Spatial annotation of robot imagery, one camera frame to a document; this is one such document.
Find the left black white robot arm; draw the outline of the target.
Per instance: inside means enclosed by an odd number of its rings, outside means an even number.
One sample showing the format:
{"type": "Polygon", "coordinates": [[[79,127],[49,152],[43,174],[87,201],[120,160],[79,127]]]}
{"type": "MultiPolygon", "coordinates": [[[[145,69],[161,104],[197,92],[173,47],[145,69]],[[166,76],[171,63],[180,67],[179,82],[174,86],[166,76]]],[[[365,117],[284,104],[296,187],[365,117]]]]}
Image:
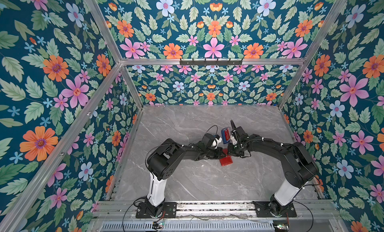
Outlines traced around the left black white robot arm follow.
{"type": "Polygon", "coordinates": [[[145,205],[152,217],[163,212],[167,179],[176,171],[182,160],[220,160],[226,154],[219,146],[222,138],[219,135],[204,134],[197,143],[182,145],[172,139],[165,140],[147,157],[146,166],[151,180],[145,205]]]}

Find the red card holder wallet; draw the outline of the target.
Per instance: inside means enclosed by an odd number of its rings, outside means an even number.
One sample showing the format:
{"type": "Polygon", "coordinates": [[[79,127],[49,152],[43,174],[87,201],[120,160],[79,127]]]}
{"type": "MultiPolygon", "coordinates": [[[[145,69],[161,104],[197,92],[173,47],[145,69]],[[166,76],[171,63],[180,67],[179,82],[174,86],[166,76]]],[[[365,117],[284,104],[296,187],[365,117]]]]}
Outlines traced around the red card holder wallet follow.
{"type": "Polygon", "coordinates": [[[224,148],[223,153],[225,154],[225,157],[220,159],[221,166],[224,167],[224,166],[231,165],[233,163],[233,159],[229,154],[228,149],[224,148]]]}

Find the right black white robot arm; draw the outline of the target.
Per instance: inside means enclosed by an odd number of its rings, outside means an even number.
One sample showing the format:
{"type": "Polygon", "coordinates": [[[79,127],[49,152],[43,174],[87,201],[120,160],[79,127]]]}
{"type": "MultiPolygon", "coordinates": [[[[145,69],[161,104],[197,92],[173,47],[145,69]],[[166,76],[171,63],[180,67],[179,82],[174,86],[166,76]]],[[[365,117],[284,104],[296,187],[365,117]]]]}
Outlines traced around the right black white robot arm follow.
{"type": "Polygon", "coordinates": [[[228,145],[231,156],[244,157],[246,151],[258,152],[280,161],[285,180],[271,196],[267,211],[274,217],[282,216],[303,187],[319,173],[317,164],[299,142],[280,143],[257,134],[248,135],[234,123],[231,127],[232,142],[228,145]]]}

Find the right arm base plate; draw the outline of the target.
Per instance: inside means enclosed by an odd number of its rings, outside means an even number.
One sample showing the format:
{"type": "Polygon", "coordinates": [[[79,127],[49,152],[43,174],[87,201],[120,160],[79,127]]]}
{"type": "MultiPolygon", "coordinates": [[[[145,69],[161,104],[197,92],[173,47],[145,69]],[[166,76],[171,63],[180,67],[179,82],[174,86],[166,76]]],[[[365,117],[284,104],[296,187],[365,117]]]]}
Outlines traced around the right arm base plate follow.
{"type": "Polygon", "coordinates": [[[295,207],[292,203],[281,206],[278,202],[272,201],[252,201],[252,204],[255,206],[256,214],[258,218],[282,218],[282,217],[289,217],[289,218],[296,218],[297,213],[295,210],[295,207]]]}

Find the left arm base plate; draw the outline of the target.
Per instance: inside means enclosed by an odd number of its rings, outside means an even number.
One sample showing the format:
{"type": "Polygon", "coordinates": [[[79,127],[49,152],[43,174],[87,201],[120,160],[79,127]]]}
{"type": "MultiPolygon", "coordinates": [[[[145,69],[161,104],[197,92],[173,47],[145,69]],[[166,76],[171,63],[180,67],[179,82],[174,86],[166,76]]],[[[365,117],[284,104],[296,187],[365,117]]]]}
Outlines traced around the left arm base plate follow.
{"type": "Polygon", "coordinates": [[[176,202],[163,202],[155,207],[149,202],[140,202],[136,212],[137,219],[160,219],[176,217],[177,212],[176,202]]]}

